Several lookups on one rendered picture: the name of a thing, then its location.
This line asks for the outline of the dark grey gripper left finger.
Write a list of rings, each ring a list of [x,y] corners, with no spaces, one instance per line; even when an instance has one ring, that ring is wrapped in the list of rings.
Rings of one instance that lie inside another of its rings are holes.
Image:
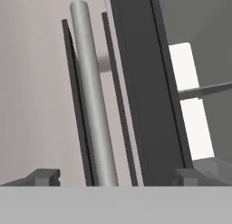
[[[31,174],[29,174],[25,178],[21,178],[18,180],[13,180],[5,183],[6,186],[16,186],[16,187],[26,187],[26,186],[60,186],[61,182],[59,178],[61,176],[61,172],[59,169],[37,169],[34,170]]]

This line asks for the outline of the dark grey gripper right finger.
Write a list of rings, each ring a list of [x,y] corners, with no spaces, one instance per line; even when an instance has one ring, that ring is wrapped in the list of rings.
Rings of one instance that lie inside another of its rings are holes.
[[[173,184],[184,187],[232,187],[231,182],[225,182],[218,176],[196,169],[175,169]]]

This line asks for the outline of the grey fridge shelf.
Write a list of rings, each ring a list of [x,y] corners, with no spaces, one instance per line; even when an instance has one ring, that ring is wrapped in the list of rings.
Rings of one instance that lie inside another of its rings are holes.
[[[194,89],[187,89],[179,91],[179,99],[181,101],[193,98],[201,99],[203,96],[210,95],[213,93],[220,93],[229,89],[232,89],[232,82],[203,86]]]

